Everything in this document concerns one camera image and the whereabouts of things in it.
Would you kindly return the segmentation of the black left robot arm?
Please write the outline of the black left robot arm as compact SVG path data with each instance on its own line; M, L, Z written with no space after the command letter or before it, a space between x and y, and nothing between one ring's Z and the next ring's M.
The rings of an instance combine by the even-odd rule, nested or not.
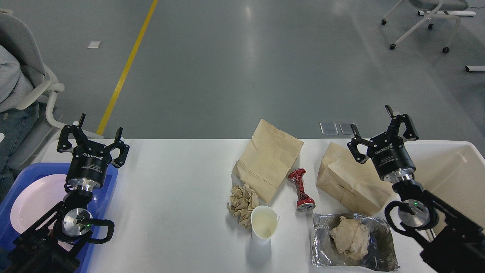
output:
M65 125L59 134L57 152L72 154L64 199L13 241L6 273L74 273L85 244L111 240L114 222L94 218L88 204L94 198L92 192L103 187L108 166L121 168L130 147L122 139L121 127L110 145L89 140L82 129L85 116L77 124Z

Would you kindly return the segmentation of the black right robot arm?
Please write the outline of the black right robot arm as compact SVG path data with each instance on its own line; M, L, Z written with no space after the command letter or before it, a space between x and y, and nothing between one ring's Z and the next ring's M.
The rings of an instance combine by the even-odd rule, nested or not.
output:
M370 159L380 180L390 182L399 195L399 201L385 207L386 221L422 247L422 260L436 272L483 273L483 228L415 180L416 167L405 148L405 141L419 139L413 121L385 107L390 116L387 130L366 140L351 123L353 138L347 147L358 163Z

